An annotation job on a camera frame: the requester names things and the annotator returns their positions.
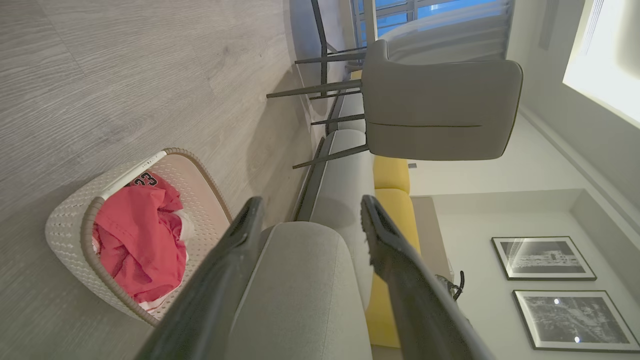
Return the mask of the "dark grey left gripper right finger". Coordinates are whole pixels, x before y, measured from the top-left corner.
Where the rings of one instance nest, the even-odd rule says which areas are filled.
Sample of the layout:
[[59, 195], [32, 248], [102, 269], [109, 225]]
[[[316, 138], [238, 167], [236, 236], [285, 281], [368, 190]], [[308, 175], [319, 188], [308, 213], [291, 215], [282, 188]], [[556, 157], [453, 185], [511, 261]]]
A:
[[370, 264], [387, 284], [405, 360], [493, 360], [475, 331], [416, 249], [370, 194], [361, 200]]

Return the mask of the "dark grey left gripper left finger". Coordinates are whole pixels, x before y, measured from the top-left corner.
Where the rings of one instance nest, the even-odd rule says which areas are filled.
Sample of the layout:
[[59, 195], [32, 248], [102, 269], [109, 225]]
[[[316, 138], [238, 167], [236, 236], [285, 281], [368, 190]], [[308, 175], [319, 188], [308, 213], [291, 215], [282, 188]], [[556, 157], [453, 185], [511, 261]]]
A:
[[236, 313], [265, 246], [265, 207], [249, 198], [136, 355], [138, 360], [222, 360]]

